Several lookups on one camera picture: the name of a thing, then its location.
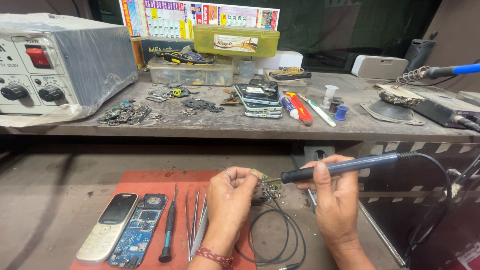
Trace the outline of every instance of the glue tube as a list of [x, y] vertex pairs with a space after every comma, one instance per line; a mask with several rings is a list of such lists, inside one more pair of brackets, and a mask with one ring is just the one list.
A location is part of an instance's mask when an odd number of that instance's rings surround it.
[[290, 102], [290, 99], [287, 95], [283, 95], [280, 100], [282, 101], [283, 107], [287, 110], [291, 117], [299, 119], [299, 111], [297, 108]]

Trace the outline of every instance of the blue spool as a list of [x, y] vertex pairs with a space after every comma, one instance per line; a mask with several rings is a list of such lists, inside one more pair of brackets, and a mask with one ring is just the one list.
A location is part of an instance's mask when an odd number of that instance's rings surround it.
[[345, 121], [345, 114], [350, 108], [342, 105], [338, 105], [336, 108], [338, 110], [336, 111], [336, 115], [334, 115], [333, 118], [339, 121]]

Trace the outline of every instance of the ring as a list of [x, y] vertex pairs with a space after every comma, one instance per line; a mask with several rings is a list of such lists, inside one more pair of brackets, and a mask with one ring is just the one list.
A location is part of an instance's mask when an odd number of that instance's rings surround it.
[[224, 171], [226, 171], [226, 172], [227, 172], [227, 174], [228, 174], [228, 177], [230, 178], [230, 181], [232, 181], [232, 175], [230, 174], [230, 172], [229, 172], [227, 169], [225, 169]]

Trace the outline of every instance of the plastic wrap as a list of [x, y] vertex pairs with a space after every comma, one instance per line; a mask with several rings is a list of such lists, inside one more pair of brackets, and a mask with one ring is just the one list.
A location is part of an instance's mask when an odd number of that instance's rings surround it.
[[[43, 48], [51, 69], [40, 70], [29, 62], [29, 56], [23, 52], [27, 41]], [[11, 55], [13, 60], [9, 63], [17, 64], [14, 68], [0, 66], [0, 77], [5, 81], [0, 86], [21, 84], [29, 92], [22, 102], [0, 96], [0, 113], [41, 114], [0, 115], [2, 126], [23, 127], [85, 118], [138, 78], [125, 26], [48, 13], [0, 14], [0, 45], [3, 45], [0, 59], [4, 59], [0, 63], [5, 63], [7, 55]], [[45, 86], [58, 87], [63, 98], [42, 100], [38, 90]]]

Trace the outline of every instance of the scrap circuit boards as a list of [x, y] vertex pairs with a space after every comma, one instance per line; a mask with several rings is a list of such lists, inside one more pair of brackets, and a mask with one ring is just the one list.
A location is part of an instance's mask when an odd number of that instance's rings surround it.
[[145, 194], [138, 201], [117, 246], [108, 259], [111, 266], [136, 268], [146, 252], [153, 231], [167, 204], [165, 194]]

